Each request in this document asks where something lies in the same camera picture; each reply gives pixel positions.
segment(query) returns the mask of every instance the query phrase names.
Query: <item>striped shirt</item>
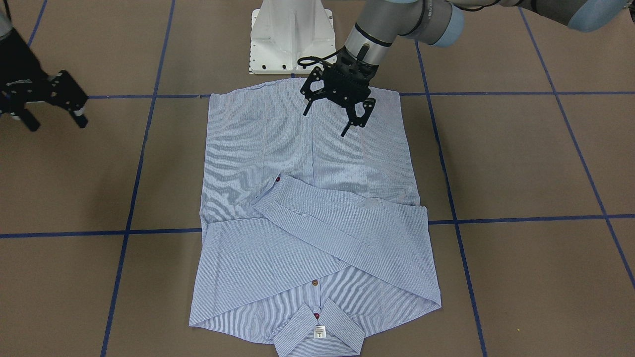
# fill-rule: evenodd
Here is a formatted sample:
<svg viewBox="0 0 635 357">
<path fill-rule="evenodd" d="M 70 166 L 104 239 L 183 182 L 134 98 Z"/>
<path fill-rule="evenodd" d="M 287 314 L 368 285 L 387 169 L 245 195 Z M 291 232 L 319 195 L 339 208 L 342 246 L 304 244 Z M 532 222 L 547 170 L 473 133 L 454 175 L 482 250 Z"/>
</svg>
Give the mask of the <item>striped shirt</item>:
<svg viewBox="0 0 635 357">
<path fill-rule="evenodd" d="M 441 307 L 427 210 L 399 94 L 372 88 L 366 128 L 342 138 L 339 106 L 302 116 L 303 82 L 210 97 L 190 326 L 281 357 L 354 356 L 365 337 Z"/>
</svg>

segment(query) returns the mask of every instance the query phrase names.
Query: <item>shirt label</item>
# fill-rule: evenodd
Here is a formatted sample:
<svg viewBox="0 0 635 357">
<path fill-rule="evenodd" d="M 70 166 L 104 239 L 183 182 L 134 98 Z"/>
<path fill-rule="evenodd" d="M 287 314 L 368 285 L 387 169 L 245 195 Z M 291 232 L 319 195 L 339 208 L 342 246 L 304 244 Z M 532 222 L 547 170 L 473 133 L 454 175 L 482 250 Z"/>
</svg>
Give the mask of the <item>shirt label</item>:
<svg viewBox="0 0 635 357">
<path fill-rule="evenodd" d="M 313 328 L 313 338 L 323 339 L 326 337 L 326 326 L 318 325 Z"/>
</svg>

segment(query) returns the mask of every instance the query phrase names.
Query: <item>size label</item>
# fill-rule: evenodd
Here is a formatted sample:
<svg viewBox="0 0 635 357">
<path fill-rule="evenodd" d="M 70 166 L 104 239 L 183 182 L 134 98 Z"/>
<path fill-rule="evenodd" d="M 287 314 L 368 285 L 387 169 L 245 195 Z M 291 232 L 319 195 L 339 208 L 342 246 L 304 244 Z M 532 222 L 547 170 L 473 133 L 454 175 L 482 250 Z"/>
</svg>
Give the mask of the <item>size label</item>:
<svg viewBox="0 0 635 357">
<path fill-rule="evenodd" d="M 313 328 L 313 338 L 323 339 L 326 337 L 326 326 L 318 325 Z"/>
</svg>

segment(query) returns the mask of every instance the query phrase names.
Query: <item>shirt sleeve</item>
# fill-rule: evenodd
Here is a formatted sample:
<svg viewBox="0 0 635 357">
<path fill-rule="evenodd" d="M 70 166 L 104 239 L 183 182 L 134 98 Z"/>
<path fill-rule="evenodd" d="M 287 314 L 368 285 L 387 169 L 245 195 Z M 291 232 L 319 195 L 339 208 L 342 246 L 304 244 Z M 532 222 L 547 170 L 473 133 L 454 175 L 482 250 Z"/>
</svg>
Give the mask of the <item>shirt sleeve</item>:
<svg viewBox="0 0 635 357">
<path fill-rule="evenodd" d="M 425 207 L 318 189 L 287 175 L 252 206 L 323 253 L 441 304 Z"/>
</svg>

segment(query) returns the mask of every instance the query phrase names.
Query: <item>cable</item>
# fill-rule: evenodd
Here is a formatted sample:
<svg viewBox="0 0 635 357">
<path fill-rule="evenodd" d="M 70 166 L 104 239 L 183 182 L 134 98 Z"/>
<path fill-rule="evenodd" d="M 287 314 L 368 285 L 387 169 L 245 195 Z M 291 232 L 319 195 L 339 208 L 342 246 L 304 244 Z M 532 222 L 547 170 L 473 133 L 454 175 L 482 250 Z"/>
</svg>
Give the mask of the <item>cable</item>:
<svg viewBox="0 0 635 357">
<path fill-rule="evenodd" d="M 317 57 L 317 56 L 306 56 L 306 57 L 302 57 L 300 59 L 298 59 L 298 65 L 301 65 L 303 67 L 308 67 L 310 65 L 316 65 L 316 64 L 321 64 L 323 66 L 329 66 L 331 65 L 330 63 L 328 63 L 326 60 L 335 56 L 337 54 L 338 51 L 335 51 L 333 53 L 331 53 L 330 55 L 326 56 L 326 57 Z"/>
<path fill-rule="evenodd" d="M 11 21 L 11 10 L 9 10 L 9 2 L 7 0 L 4 0 L 4 12 L 9 21 Z"/>
<path fill-rule="evenodd" d="M 490 6 L 494 6 L 496 4 L 498 4 L 500 2 L 500 0 L 495 0 L 493 3 L 489 4 L 489 5 L 481 5 L 478 8 L 464 8 L 463 6 L 459 6 L 459 5 L 454 5 L 456 6 L 458 9 L 463 10 L 463 11 L 469 11 L 469 12 L 477 12 L 477 11 L 481 11 L 485 8 L 489 8 Z"/>
</svg>

